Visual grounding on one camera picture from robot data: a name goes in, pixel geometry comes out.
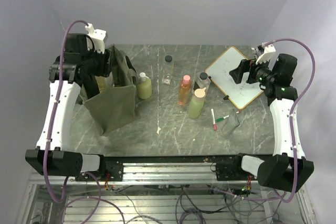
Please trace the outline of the orange bottle pink cap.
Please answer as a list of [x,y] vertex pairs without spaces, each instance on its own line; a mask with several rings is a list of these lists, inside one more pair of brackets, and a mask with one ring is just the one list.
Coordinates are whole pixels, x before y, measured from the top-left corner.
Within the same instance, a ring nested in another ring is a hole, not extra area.
[[189,75],[184,75],[181,80],[178,93],[178,103],[180,105],[185,105],[187,103],[191,84],[191,77]]

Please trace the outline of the tall clear square bottle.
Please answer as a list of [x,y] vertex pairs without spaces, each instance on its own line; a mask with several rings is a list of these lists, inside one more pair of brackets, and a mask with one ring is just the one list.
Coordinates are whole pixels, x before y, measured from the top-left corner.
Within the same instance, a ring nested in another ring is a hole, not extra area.
[[162,83],[163,84],[171,83],[173,69],[174,69],[173,57],[171,55],[166,55],[164,57],[163,66],[162,66],[162,70],[163,70]]

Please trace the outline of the amber liquid clear bottle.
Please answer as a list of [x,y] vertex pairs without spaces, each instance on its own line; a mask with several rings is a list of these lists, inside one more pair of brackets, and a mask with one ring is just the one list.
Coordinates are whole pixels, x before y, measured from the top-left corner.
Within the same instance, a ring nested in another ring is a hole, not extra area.
[[105,77],[96,77],[96,82],[99,88],[99,92],[102,92],[107,87],[107,81]]

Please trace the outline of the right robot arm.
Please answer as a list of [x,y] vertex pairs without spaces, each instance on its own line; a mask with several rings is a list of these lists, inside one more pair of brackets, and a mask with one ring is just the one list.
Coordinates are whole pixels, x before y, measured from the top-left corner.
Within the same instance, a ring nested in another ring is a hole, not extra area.
[[291,86],[296,66],[296,57],[280,54],[272,69],[268,63],[243,59],[229,72],[236,84],[241,83],[246,72],[249,74],[248,84],[259,83],[267,97],[275,132],[272,157],[263,160],[240,153],[240,162],[231,167],[236,179],[251,174],[261,186],[296,193],[313,173],[314,164],[306,159],[299,139],[295,108],[298,94]]

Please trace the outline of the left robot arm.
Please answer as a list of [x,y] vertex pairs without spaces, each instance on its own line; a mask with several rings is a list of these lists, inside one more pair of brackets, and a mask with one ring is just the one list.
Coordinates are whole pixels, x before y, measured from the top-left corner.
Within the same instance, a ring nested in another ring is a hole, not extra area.
[[94,180],[107,175],[104,156],[69,151],[72,113],[82,88],[89,98],[99,94],[96,77],[111,73],[107,33],[68,34],[65,52],[49,68],[50,99],[41,136],[26,162],[40,175],[77,177],[84,172]]

